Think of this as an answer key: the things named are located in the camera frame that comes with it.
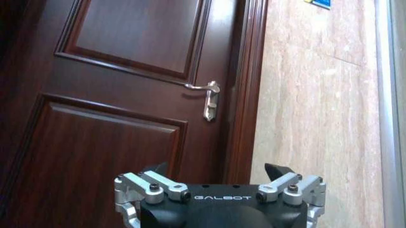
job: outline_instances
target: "screw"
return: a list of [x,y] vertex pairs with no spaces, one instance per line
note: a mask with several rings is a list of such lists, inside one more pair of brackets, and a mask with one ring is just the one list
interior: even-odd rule
[[287,191],[297,193],[298,190],[299,190],[299,188],[295,184],[291,184],[290,186],[287,186]]
[[263,192],[257,193],[255,198],[259,203],[265,203],[267,200],[267,195]]
[[159,190],[159,185],[158,184],[150,184],[150,190],[151,191],[158,191]]
[[188,191],[183,192],[182,195],[180,195],[180,201],[183,203],[188,202],[191,199],[191,193]]

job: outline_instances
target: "door handle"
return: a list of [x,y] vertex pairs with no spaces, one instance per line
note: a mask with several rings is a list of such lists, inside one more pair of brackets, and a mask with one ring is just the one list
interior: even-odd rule
[[190,90],[206,91],[206,103],[203,110],[203,117],[207,121],[213,121],[217,117],[218,97],[221,93],[221,86],[217,81],[211,81],[206,86],[194,86],[186,84],[184,87]]

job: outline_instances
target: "door panel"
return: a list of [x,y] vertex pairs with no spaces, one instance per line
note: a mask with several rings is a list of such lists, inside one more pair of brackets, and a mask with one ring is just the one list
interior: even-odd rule
[[39,103],[10,225],[115,227],[116,174],[166,161],[176,173],[187,125],[48,95]]
[[209,2],[78,0],[59,54],[162,80],[192,82]]
[[0,226],[120,227],[114,176],[219,183],[237,0],[31,0],[0,68]]

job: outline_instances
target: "wooden door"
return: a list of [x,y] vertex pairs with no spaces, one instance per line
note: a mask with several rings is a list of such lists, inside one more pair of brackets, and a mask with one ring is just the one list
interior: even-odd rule
[[237,0],[31,0],[2,64],[4,227],[120,227],[114,177],[221,182]]

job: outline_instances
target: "door frame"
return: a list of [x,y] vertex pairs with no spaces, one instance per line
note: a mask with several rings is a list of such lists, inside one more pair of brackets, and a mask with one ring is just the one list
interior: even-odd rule
[[241,1],[237,20],[235,32],[241,36],[237,34],[234,37],[237,45],[234,49],[238,50],[238,54],[234,55],[231,52],[230,73],[235,73],[235,80],[234,83],[229,82],[227,86],[230,107],[226,118],[230,119],[231,124],[226,146],[223,183],[249,184],[267,22],[267,0]]

